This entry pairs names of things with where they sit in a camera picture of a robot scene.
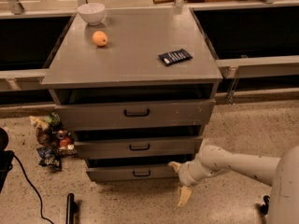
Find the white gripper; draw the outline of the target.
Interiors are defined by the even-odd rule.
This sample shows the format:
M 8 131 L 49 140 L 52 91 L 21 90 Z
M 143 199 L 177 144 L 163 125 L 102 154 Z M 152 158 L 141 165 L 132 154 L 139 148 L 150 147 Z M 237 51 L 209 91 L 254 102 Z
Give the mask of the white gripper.
M 178 188 L 178 207 L 186 205 L 191 198 L 192 189 L 190 187 L 197 186 L 202 180 L 212 175 L 212 171 L 206 168 L 198 159 L 183 164 L 170 161 L 168 165 L 178 173 L 179 181 L 184 185 Z

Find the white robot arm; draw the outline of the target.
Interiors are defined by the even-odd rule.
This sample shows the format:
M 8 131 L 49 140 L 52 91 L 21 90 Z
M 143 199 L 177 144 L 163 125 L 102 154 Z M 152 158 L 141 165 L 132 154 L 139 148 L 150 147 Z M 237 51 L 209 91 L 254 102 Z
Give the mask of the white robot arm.
M 236 172 L 270 186 L 267 224 L 299 223 L 299 147 L 287 150 L 280 158 L 232 153 L 221 147 L 205 145 L 192 161 L 170 161 L 178 174 L 178 207 L 184 206 L 192 188 L 202 180 Z

